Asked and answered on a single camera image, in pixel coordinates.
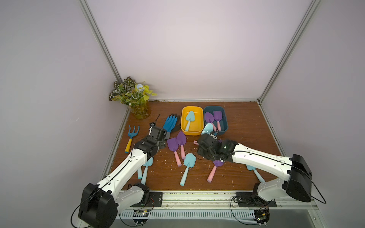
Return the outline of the artificial plant in glass vase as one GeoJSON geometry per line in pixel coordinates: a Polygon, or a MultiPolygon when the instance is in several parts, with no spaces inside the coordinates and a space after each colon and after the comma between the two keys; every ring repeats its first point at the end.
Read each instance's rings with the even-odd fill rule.
{"type": "Polygon", "coordinates": [[[136,119],[146,119],[150,116],[149,100],[157,96],[149,85],[137,83],[131,76],[122,82],[115,81],[114,89],[109,94],[109,101],[117,101],[127,105],[136,119]]]}

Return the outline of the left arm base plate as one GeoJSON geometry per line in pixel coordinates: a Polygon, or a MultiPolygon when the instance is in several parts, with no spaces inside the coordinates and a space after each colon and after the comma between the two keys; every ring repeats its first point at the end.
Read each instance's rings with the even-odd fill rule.
{"type": "Polygon", "coordinates": [[[152,208],[152,207],[161,207],[163,201],[163,193],[162,192],[150,192],[149,198],[146,201],[142,201],[140,203],[134,204],[131,208],[152,208]]]}

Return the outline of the yellow plastic storage box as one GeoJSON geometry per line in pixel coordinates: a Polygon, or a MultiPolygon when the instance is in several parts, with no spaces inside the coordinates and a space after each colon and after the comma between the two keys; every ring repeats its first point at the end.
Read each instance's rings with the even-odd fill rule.
{"type": "Polygon", "coordinates": [[[204,128],[203,109],[199,106],[186,106],[182,109],[181,130],[185,135],[200,135],[204,128]]]}

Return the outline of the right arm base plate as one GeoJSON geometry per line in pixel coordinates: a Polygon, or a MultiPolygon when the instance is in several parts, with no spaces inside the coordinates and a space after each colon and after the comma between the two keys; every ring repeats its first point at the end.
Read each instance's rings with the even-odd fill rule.
{"type": "Polygon", "coordinates": [[[239,205],[239,207],[277,207],[274,199],[271,201],[265,201],[252,192],[236,192],[236,198],[234,201],[239,205]]]}

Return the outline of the small circuit board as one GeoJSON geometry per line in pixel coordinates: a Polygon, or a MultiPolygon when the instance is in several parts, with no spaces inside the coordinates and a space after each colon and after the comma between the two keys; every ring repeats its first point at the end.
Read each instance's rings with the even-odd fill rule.
{"type": "Polygon", "coordinates": [[[268,208],[260,208],[258,210],[254,210],[254,219],[260,226],[267,226],[268,221],[270,220],[270,211],[268,208]]]}
{"type": "Polygon", "coordinates": [[[135,210],[132,219],[136,226],[142,226],[149,220],[150,211],[135,210]]]}

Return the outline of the purple pointed shovel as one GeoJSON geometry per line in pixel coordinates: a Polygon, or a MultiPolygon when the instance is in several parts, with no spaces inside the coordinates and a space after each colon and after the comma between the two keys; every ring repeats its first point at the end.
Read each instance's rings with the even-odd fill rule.
{"type": "Polygon", "coordinates": [[[213,130],[217,131],[217,128],[214,125],[215,118],[214,118],[213,114],[210,112],[206,112],[204,115],[204,118],[207,123],[211,123],[213,125],[213,130]]]}
{"type": "Polygon", "coordinates": [[[181,147],[181,157],[184,160],[185,157],[186,157],[185,149],[184,149],[184,145],[187,142],[186,135],[181,131],[181,132],[178,133],[176,138],[177,138],[177,141],[178,141],[178,145],[181,147]]]}

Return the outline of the aluminium front rail frame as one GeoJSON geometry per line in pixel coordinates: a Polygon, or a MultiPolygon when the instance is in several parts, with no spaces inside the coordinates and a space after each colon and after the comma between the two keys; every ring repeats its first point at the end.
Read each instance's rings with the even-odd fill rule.
{"type": "MultiPolygon", "coordinates": [[[[121,212],[115,220],[121,219],[129,227],[136,226],[132,216],[135,210],[150,211],[149,220],[153,219],[205,219],[205,220],[232,220],[244,225],[254,227],[264,227],[259,225],[254,219],[256,207],[239,207],[234,201],[236,191],[162,191],[163,201],[161,207],[152,208],[131,208],[121,212]]],[[[309,220],[316,228],[326,228],[319,208],[314,201],[303,203],[294,199],[276,199],[277,207],[268,208],[270,211],[270,221],[280,220],[280,224],[287,223],[291,218],[291,213],[304,212],[305,220],[309,220]]]]}

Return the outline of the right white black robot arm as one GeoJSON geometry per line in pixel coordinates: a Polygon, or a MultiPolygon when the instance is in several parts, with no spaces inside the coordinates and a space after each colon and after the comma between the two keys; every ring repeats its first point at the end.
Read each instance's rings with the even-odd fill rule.
{"type": "Polygon", "coordinates": [[[197,153],[207,160],[249,165],[276,176],[274,180],[255,184],[252,202],[267,204],[287,196],[302,202],[311,202],[312,173],[302,156],[268,154],[233,140],[220,141],[209,134],[202,135],[196,143],[199,145],[197,153]]]}

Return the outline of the blue grey gardening glove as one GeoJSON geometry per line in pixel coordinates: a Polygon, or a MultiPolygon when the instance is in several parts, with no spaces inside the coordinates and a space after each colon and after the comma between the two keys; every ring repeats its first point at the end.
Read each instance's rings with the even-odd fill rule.
{"type": "Polygon", "coordinates": [[[166,131],[165,139],[170,139],[171,133],[177,132],[180,128],[180,116],[177,114],[169,115],[163,125],[163,129],[166,131]]]}

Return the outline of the purple pointed shovel lower left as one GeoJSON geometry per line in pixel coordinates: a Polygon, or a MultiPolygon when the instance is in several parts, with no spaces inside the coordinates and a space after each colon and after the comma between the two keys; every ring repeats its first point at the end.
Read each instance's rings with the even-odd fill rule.
{"type": "Polygon", "coordinates": [[[185,157],[186,157],[185,149],[184,149],[184,145],[187,142],[186,135],[181,131],[181,132],[178,133],[176,138],[177,138],[177,141],[178,141],[178,145],[181,147],[181,157],[184,160],[185,157]]]}

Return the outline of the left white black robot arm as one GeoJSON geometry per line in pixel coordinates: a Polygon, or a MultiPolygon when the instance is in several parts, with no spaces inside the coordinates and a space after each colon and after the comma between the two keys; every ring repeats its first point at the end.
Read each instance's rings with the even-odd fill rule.
{"type": "Polygon", "coordinates": [[[130,178],[161,148],[165,148],[167,131],[151,126],[149,134],[138,141],[128,156],[104,179],[89,183],[83,190],[78,218],[92,228],[109,228],[117,216],[129,207],[147,202],[149,188],[137,183],[124,191],[130,178]]]}

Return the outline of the teal plastic storage box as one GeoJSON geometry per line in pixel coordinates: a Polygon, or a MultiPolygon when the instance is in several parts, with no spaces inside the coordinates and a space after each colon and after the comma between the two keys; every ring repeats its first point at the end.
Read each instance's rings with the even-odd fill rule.
{"type": "Polygon", "coordinates": [[[226,116],[226,112],[224,110],[223,107],[221,106],[207,106],[203,109],[203,113],[204,113],[204,125],[207,125],[209,123],[208,119],[205,117],[206,113],[211,113],[213,116],[216,116],[214,113],[215,112],[221,112],[221,119],[219,120],[220,123],[220,127],[221,130],[217,130],[218,131],[218,135],[223,135],[225,134],[225,132],[228,130],[228,121],[227,121],[227,116],[226,116]]]}

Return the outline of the right small circuit board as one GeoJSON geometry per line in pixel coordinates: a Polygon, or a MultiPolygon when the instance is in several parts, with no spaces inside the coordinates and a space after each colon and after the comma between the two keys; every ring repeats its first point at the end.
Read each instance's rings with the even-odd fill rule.
{"type": "Polygon", "coordinates": [[[270,220],[270,211],[268,208],[260,208],[258,210],[254,210],[254,219],[260,226],[267,226],[268,221],[270,220]]]}

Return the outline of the purple pointed shovel top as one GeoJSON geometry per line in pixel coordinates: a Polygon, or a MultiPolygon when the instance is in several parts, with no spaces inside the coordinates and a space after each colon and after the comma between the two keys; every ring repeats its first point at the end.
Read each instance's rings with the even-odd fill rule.
{"type": "Polygon", "coordinates": [[[206,112],[204,115],[204,118],[207,123],[211,123],[213,125],[213,130],[217,131],[217,128],[214,125],[215,118],[214,118],[213,114],[210,112],[206,112]]]}

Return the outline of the teal shovel sideways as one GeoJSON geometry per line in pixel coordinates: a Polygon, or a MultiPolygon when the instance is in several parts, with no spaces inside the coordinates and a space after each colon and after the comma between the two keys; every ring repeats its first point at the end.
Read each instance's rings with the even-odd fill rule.
{"type": "Polygon", "coordinates": [[[205,127],[203,128],[201,135],[204,135],[204,134],[210,135],[212,132],[214,132],[214,125],[212,123],[207,123],[205,125],[205,127]]]}

